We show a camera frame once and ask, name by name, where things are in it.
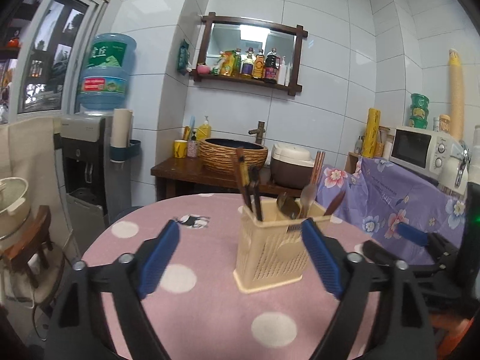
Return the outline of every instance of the woven basket sink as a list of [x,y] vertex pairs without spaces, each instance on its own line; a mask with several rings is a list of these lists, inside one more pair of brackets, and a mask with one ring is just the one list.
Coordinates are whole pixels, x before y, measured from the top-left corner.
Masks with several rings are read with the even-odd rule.
[[257,143],[234,139],[207,138],[200,141],[200,157],[203,165],[217,172],[234,174],[231,155],[237,147],[243,147],[247,166],[263,167],[268,155],[267,147]]

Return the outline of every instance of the microwave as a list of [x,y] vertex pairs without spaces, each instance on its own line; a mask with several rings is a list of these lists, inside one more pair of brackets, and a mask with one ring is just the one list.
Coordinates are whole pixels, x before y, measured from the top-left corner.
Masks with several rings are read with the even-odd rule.
[[463,148],[450,134],[414,127],[397,127],[390,161],[430,179],[438,180],[449,157]]

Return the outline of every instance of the blue water jug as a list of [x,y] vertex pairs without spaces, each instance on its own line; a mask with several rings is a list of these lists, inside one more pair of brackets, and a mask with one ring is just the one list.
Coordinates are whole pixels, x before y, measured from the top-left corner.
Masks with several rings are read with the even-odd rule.
[[80,75],[77,102],[88,110],[123,108],[136,47],[135,39],[128,35],[97,35]]

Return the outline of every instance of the yellow mug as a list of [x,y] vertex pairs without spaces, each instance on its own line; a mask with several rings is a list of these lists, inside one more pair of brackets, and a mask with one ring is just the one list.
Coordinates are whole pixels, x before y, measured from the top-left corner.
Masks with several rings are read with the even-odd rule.
[[187,156],[187,141],[177,139],[173,143],[173,156],[175,158],[185,158]]

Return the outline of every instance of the round table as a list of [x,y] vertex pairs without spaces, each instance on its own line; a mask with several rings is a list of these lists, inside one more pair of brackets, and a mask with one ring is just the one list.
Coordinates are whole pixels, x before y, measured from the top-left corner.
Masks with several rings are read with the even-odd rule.
[[[200,194],[163,200],[128,214],[107,229],[83,256],[89,266],[108,264],[155,238],[169,219],[181,223],[181,240],[157,290],[142,301],[173,360],[302,360],[320,342],[338,302],[325,291],[311,264],[297,283],[243,294],[233,278],[242,198]],[[366,234],[334,218],[324,231],[347,251]],[[119,355],[131,359],[111,294],[105,313]],[[370,293],[350,353],[368,340],[378,297]]]

